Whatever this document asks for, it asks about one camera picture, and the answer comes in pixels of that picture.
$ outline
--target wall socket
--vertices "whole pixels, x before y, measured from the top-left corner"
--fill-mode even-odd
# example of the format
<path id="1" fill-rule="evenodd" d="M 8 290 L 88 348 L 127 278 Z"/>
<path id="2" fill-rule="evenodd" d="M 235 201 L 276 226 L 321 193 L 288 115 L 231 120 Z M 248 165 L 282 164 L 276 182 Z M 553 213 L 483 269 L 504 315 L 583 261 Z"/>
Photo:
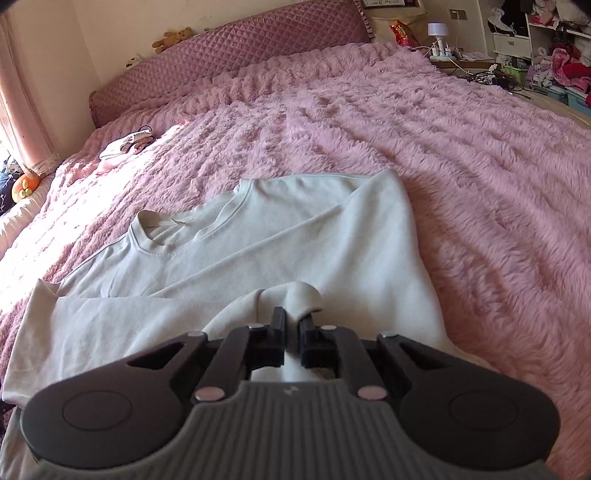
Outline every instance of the wall socket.
<path id="1" fill-rule="evenodd" d="M 468 20 L 465 10 L 458 10 L 456 8 L 450 8 L 449 15 L 452 18 L 452 20 Z"/>

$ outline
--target green basket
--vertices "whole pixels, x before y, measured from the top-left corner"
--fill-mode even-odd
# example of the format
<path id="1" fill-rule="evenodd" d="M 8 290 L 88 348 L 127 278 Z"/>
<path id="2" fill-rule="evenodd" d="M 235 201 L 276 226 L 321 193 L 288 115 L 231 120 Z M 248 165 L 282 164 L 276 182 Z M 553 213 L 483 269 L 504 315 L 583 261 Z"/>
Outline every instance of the green basket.
<path id="1" fill-rule="evenodd" d="M 507 75 L 511 75 L 517 83 L 521 86 L 525 86 L 525 77 L 527 77 L 527 69 L 516 69 L 515 67 L 504 66 L 501 69 Z"/>

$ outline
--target pink curtain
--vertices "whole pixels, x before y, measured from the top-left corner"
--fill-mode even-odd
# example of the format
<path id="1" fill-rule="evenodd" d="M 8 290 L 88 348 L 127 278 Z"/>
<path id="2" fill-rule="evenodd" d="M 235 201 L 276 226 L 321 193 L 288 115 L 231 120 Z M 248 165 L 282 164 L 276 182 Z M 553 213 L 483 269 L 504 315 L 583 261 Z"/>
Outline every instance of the pink curtain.
<path id="1" fill-rule="evenodd" d="M 9 14 L 0 15 L 0 141 L 26 171 L 56 155 L 31 101 L 14 47 Z"/>

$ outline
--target wall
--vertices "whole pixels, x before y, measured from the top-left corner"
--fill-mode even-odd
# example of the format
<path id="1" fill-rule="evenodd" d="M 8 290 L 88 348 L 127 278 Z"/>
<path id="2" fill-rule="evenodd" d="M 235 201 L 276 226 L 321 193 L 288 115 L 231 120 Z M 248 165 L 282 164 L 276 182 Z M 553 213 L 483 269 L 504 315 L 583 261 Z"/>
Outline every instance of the wall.
<path id="1" fill-rule="evenodd" d="M 74 7 L 104 84 L 124 71 L 125 62 L 136 54 L 153 55 L 152 43 L 167 30 L 192 27 L 201 32 L 295 1 L 74 0 Z"/>
<path id="2" fill-rule="evenodd" d="M 479 0 L 421 0 L 428 13 L 429 22 L 447 24 L 450 35 L 447 43 L 456 43 L 464 51 L 486 52 L 485 30 L 482 24 Z M 466 11 L 467 20 L 452 20 L 450 9 Z"/>
<path id="3" fill-rule="evenodd" d="M 94 130 L 88 96 L 99 86 L 72 0 L 19 0 L 10 16 L 27 87 L 66 158 Z"/>

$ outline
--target white sweatshirt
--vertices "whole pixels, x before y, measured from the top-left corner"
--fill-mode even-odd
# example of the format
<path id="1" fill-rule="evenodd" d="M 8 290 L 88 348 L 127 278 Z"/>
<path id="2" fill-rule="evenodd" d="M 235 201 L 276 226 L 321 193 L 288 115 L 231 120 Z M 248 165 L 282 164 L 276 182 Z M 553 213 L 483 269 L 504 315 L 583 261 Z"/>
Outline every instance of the white sweatshirt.
<path id="1" fill-rule="evenodd" d="M 447 338 L 398 176 L 301 175 L 241 180 L 189 212 L 140 212 L 126 235 L 62 282 L 40 280 L 3 398 L 24 407 L 51 383 L 182 333 L 219 338 L 245 323 L 268 323 L 275 306 L 284 306 L 292 328 L 322 310 L 317 325 L 344 325 L 371 339 L 394 330 L 482 364 Z M 282 369 L 253 375 L 313 378 L 291 357 Z M 27 456 L 15 453 L 19 436 L 10 425 L 2 478 L 30 464 L 21 468 Z"/>

